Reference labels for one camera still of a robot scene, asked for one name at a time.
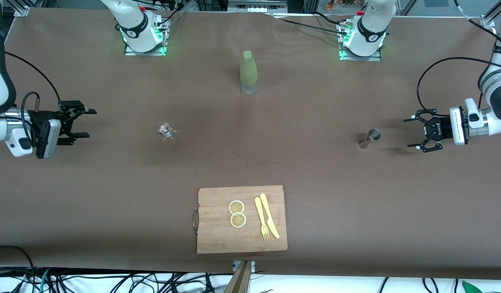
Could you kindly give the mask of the green sleeved glass bottle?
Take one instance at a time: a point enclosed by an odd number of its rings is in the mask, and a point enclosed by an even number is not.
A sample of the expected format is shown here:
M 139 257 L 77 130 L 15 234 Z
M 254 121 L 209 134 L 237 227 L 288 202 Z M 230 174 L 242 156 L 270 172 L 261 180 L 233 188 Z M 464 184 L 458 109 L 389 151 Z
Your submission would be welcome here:
M 240 87 L 245 95 L 253 95 L 258 90 L 257 65 L 254 60 L 254 54 L 250 50 L 242 53 L 240 65 Z

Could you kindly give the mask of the clear glass beaker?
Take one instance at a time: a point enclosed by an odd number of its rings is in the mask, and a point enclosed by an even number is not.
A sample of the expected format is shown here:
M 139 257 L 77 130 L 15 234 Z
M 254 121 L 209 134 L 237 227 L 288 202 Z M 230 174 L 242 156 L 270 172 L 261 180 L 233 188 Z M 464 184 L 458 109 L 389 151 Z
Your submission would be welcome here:
M 172 128 L 168 122 L 160 122 L 157 126 L 157 132 L 165 139 L 172 139 L 177 130 Z

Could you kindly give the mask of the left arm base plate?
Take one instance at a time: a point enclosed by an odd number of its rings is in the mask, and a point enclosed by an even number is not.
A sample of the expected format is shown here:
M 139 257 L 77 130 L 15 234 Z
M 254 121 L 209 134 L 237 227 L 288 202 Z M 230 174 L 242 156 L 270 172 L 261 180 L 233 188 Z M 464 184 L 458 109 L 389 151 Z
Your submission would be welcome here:
M 367 33 L 366 36 L 355 30 L 355 23 L 341 22 L 336 25 L 339 44 L 339 57 L 342 61 L 382 61 L 382 35 Z

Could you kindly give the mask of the yellow plastic knife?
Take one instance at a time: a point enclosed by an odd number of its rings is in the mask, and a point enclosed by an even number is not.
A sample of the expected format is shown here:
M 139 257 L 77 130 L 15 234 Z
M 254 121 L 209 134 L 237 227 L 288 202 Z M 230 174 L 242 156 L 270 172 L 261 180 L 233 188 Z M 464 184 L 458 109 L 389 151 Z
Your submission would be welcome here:
M 269 202 L 268 202 L 268 199 L 267 199 L 267 195 L 265 193 L 262 193 L 260 195 L 260 199 L 261 199 L 261 202 L 262 202 L 262 206 L 265 208 L 265 211 L 267 213 L 267 225 L 268 225 L 268 228 L 269 230 L 272 232 L 273 236 L 275 236 L 275 238 L 280 238 L 279 236 L 279 233 L 278 233 L 278 230 L 275 226 L 275 223 L 272 219 L 272 214 L 271 214 L 271 210 L 270 210 L 270 207 L 269 207 Z

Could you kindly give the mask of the yellow plastic fork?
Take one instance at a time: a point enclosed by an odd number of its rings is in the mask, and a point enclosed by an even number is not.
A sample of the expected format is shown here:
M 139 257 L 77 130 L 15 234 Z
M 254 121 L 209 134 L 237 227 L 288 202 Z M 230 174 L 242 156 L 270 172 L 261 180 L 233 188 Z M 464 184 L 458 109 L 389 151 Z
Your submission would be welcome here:
M 264 239 L 264 241 L 268 241 L 270 239 L 270 237 L 269 237 L 269 228 L 268 228 L 268 226 L 267 226 L 267 224 L 265 222 L 265 217 L 264 217 L 264 212 L 263 212 L 261 198 L 260 197 L 256 197 L 254 199 L 254 201 L 255 201 L 257 213 L 258 213 L 260 224 L 261 224 L 260 230 L 261 230 L 262 238 Z

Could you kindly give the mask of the small metal bracket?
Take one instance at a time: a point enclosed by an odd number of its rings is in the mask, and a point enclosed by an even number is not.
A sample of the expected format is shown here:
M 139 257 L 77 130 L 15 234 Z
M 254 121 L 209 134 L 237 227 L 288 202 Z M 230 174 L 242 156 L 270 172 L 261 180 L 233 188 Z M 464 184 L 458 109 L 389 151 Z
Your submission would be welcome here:
M 232 272 L 235 273 L 242 263 L 243 263 L 243 261 L 240 261 L 240 260 L 233 261 Z M 256 273 L 255 261 L 249 261 L 249 264 L 251 267 L 251 274 L 255 274 Z

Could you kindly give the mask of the steel double jigger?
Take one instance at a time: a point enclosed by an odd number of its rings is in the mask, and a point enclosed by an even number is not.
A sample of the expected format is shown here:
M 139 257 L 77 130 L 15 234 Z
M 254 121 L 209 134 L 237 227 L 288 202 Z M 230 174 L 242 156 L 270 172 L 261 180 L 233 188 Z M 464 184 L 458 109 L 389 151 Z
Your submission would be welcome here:
M 359 142 L 358 142 L 358 147 L 360 149 L 366 149 L 368 148 L 368 146 L 373 143 L 373 142 L 376 142 L 376 141 L 379 141 L 379 139 L 381 139 L 382 137 L 382 134 L 381 132 L 379 131 L 379 129 L 370 129 L 366 138 L 364 139 L 361 139 Z

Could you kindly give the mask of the wooden stand post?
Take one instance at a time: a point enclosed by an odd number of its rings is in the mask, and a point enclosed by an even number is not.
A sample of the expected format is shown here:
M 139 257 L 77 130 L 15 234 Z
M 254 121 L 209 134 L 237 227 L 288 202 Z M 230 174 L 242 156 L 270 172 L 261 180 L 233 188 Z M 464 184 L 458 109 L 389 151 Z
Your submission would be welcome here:
M 249 261 L 243 261 L 233 274 L 223 293 L 248 293 L 251 276 L 251 265 Z

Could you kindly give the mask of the aluminium frame profile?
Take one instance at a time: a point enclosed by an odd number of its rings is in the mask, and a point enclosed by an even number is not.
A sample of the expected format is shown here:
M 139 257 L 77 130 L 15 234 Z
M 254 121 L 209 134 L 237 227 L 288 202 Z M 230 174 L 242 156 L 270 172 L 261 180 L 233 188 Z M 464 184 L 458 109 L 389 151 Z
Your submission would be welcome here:
M 501 12 L 501 0 L 497 2 L 481 17 L 479 17 L 480 25 L 484 28 L 495 28 L 495 21 L 499 18 Z
M 35 6 L 35 3 L 31 0 L 4 0 L 3 13 L 14 17 L 24 17 L 32 6 Z

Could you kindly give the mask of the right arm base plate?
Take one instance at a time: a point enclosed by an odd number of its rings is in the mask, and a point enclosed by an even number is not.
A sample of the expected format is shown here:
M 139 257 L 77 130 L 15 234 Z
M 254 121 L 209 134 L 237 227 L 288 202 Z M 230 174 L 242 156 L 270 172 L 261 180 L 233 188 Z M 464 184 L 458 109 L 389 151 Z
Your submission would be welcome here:
M 123 41 L 126 46 L 124 55 L 130 56 L 165 56 L 169 37 L 169 25 L 162 23 L 161 15 L 154 15 L 148 26 L 138 37 L 135 32 L 121 27 Z

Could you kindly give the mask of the wooden cutting board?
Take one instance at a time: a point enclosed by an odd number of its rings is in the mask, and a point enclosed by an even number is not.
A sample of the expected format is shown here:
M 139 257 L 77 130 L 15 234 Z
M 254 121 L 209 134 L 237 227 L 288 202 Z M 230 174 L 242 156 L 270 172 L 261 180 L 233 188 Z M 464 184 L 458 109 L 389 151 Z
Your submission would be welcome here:
M 254 199 L 267 195 L 272 219 L 280 238 L 269 230 L 264 241 Z M 242 228 L 230 224 L 229 204 L 240 200 L 245 204 L 247 221 Z M 288 249 L 285 193 L 282 185 L 201 188 L 198 191 L 196 224 L 198 254 L 247 254 Z

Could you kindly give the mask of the grey equipment box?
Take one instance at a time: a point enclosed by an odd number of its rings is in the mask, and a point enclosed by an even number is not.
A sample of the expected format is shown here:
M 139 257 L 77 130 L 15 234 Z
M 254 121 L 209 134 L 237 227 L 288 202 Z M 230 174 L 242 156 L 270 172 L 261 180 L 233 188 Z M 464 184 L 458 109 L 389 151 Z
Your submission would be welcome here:
M 227 11 L 233 13 L 288 13 L 287 0 L 228 0 Z

